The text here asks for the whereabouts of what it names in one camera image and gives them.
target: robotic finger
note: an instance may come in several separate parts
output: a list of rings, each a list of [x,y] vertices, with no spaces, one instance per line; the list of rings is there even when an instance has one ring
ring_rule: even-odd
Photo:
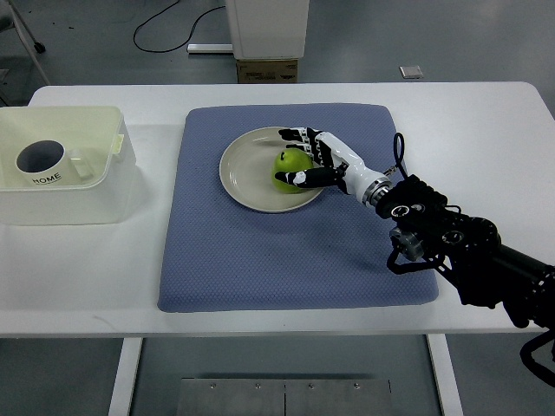
[[[343,173],[332,167],[315,167],[301,172],[276,172],[274,177],[299,188],[323,188],[337,185],[344,188]]]
[[[279,130],[279,135],[283,140],[298,142],[286,147],[296,147],[306,152],[312,160],[322,167],[334,167],[331,149],[321,141],[322,133],[324,132],[310,127],[284,128]]]

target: ceramic plate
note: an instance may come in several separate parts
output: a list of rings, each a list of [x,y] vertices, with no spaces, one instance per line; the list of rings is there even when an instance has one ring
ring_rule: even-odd
[[[219,162],[219,178],[227,193],[256,211],[285,212],[308,204],[322,188],[282,193],[271,182],[271,169],[286,142],[278,131],[286,127],[252,130],[234,140]]]

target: mug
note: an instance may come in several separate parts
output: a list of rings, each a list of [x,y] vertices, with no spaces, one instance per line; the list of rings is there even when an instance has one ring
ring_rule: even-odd
[[[16,168],[34,186],[80,185],[93,174],[81,151],[68,151],[54,140],[41,140],[25,147]]]

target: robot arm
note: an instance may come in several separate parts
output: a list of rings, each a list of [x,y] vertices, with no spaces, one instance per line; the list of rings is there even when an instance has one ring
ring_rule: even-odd
[[[453,211],[444,195],[415,175],[408,176],[397,155],[395,164],[404,180],[393,186],[385,174],[368,169],[331,133],[309,128],[279,132],[284,140],[297,142],[289,146],[304,150],[322,167],[277,172],[276,179],[300,187],[338,185],[368,208],[375,207],[381,218],[396,222],[389,233],[393,251],[387,265],[391,271],[403,274],[435,269],[457,289],[463,304],[493,309],[503,302],[516,327],[524,328],[533,321],[548,328],[548,332],[528,342],[520,355],[534,374],[555,387],[555,374],[532,358],[532,351],[555,339],[553,266],[503,245],[491,221],[471,218],[460,209]],[[398,264],[400,254],[412,263]]]
[[[303,150],[322,168],[278,172],[276,179],[301,188],[337,185],[343,192],[355,194],[358,202],[366,206],[372,205],[380,189],[391,186],[383,173],[368,169],[361,157],[332,133],[290,128],[280,130],[279,134],[284,140],[296,142],[287,147]]]

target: cardboard box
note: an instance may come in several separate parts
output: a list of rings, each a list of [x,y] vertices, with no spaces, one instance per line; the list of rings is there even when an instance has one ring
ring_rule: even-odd
[[[239,84],[292,84],[297,82],[298,59],[237,60]]]

